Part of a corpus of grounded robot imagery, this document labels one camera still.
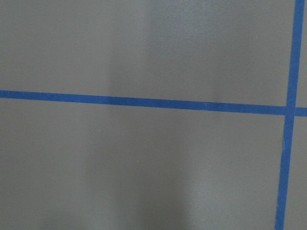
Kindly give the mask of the brown paper table mat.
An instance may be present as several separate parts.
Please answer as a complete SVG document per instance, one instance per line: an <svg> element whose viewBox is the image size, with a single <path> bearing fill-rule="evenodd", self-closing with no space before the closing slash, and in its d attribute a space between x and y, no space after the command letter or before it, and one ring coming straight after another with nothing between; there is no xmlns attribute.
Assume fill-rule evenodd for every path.
<svg viewBox="0 0 307 230"><path fill-rule="evenodd" d="M304 230L304 0L3 0L3 230Z"/></svg>

